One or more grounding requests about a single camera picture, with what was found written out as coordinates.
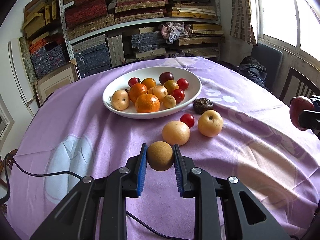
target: table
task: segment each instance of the table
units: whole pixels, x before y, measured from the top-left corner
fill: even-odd
[[[124,166],[142,143],[162,140],[163,126],[184,113],[194,114],[192,104],[167,117],[134,120],[110,112],[102,102],[111,81],[149,66],[181,67],[198,75],[203,86],[199,97],[212,100],[224,119],[215,138],[192,127],[181,153],[212,176],[237,176],[290,235],[301,236],[319,202],[320,141],[311,130],[296,129],[289,108],[268,91],[201,57],[133,63],[57,90],[30,124],[17,162],[32,173],[70,170],[96,179]],[[199,115],[194,116],[197,122]],[[29,177],[16,166],[10,181],[8,220],[23,240],[78,182],[68,175]],[[127,210],[163,234],[193,238],[194,199],[180,198],[173,167],[157,172],[148,166],[142,196],[127,199]],[[129,240],[159,239],[128,217],[127,232]]]

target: cherry tomato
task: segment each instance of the cherry tomato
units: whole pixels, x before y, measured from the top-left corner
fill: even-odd
[[[168,80],[173,80],[173,75],[170,72],[163,72],[159,76],[159,81],[160,81],[161,85],[163,85]]]
[[[181,89],[175,89],[172,92],[172,96],[174,97],[177,103],[180,103],[184,100],[184,92]]]
[[[178,79],[177,84],[178,84],[179,88],[182,90],[186,90],[189,86],[189,82],[184,78]]]
[[[189,128],[195,125],[195,118],[192,114],[184,114],[180,118],[180,122],[184,122]]]
[[[129,85],[129,87],[132,87],[136,83],[141,83],[139,78],[130,78],[129,82],[128,82],[128,85]]]

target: metal shelving unit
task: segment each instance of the metal shelving unit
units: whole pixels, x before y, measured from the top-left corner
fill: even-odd
[[[207,19],[198,19],[198,18],[185,18],[185,17],[163,17],[163,18],[143,19],[143,20],[131,21],[131,22],[126,22],[126,23],[121,23],[121,24],[115,24],[115,25],[105,27],[105,28],[102,28],[99,30],[95,30],[93,32],[87,33],[85,35],[82,35],[80,37],[77,37],[73,40],[68,41],[67,25],[66,25],[66,20],[65,20],[65,9],[74,5],[74,1],[72,1],[68,4],[63,4],[63,0],[59,0],[61,26],[62,26],[63,36],[66,41],[66,46],[68,49],[70,59],[74,59],[72,44],[75,44],[79,41],[90,38],[90,37],[95,36],[97,34],[104,33],[104,32],[111,31],[111,30],[115,30],[118,28],[129,27],[132,25],[139,25],[139,24],[145,24],[145,23],[152,23],[152,22],[165,22],[165,21],[192,21],[192,22],[204,22],[204,23],[212,23],[212,24],[219,24],[220,25],[219,0],[215,0],[215,4],[216,4],[217,19],[218,19],[217,21],[207,20]]]

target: white plate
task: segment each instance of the white plate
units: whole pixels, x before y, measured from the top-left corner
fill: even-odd
[[[189,82],[189,87],[184,91],[185,93],[184,100],[179,104],[177,104],[175,107],[166,109],[163,106],[163,104],[161,104],[160,110],[158,112],[142,113],[142,114],[137,113],[134,107],[134,104],[132,102],[130,102],[129,107],[123,111],[118,111],[112,107],[111,98],[113,93],[119,89],[130,89],[130,87],[128,86],[128,81],[130,78],[137,77],[141,81],[144,80],[145,78],[153,78],[156,81],[157,85],[161,85],[159,82],[159,76],[163,72],[171,72],[174,76],[175,81],[177,81],[180,78],[185,78]],[[148,68],[138,69],[138,70],[129,72],[125,75],[122,75],[121,77],[118,77],[106,87],[106,89],[103,92],[102,100],[104,105],[110,111],[116,114],[119,114],[121,116],[132,118],[132,119],[152,119],[152,118],[158,118],[158,117],[174,114],[184,109],[197,98],[200,92],[201,92],[201,82],[199,78],[192,72],[182,68],[159,66],[159,67],[148,67]]]

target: brown patterned curtain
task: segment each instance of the brown patterned curtain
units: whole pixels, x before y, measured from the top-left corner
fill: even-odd
[[[251,25],[251,8],[249,0],[232,0],[230,35],[257,45]]]

